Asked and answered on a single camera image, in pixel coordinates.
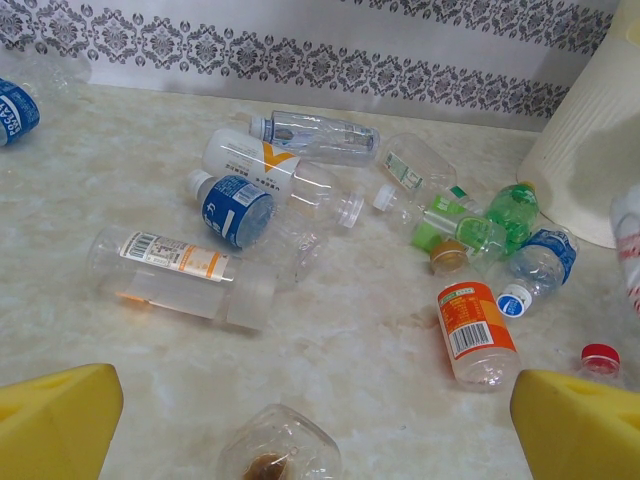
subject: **orange bottle label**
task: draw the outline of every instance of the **orange bottle label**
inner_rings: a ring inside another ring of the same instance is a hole
[[[457,283],[438,295],[447,341],[458,358],[483,348],[516,351],[491,289],[484,283]]]

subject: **damask pattern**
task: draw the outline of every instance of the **damask pattern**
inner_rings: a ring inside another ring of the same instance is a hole
[[[558,0],[340,0],[593,55],[613,14]]]
[[[568,91],[565,86],[425,60],[382,57],[308,41],[300,45],[295,39],[238,34],[231,28],[221,31],[214,25],[192,26],[157,16],[145,19],[140,13],[126,18],[120,10],[109,8],[96,14],[87,4],[75,11],[66,0],[49,0],[43,6],[38,1],[0,0],[0,41],[5,48],[24,51],[34,44],[41,54],[77,57],[86,53],[91,61],[107,59],[114,64],[179,68],[204,75],[233,73],[238,79],[545,118],[551,117]],[[450,19],[457,0],[448,0],[439,9],[430,0],[401,3],[412,8],[431,5],[435,15]]]

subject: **yellow foam block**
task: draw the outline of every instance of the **yellow foam block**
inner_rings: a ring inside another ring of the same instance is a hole
[[[640,395],[524,370],[511,418],[535,480],[640,479]]]
[[[122,404],[106,364],[0,388],[0,478],[98,478]]]

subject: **green plastic bottle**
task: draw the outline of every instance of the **green plastic bottle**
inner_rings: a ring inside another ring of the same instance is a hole
[[[507,231],[506,255],[511,255],[529,239],[538,212],[540,208],[533,184],[522,182],[498,192],[485,217]]]

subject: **countertop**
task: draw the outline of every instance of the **countertop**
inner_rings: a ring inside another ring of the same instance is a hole
[[[215,248],[185,176],[214,129],[239,112],[300,107],[85,86],[76,108],[0,153],[0,384],[93,362],[115,365],[125,407],[104,479],[213,478],[233,432],[269,403],[315,421],[338,444],[347,479],[526,479],[510,391],[475,394],[453,378],[425,254],[365,208],[322,261],[279,293],[267,328],[103,298],[83,282],[98,231],[120,224]],[[486,204],[536,134],[307,108],[380,130],[414,132]],[[351,188],[374,169],[331,167]],[[613,251],[580,245],[570,281],[509,324],[526,368],[572,371],[608,341],[630,378],[638,324]]]

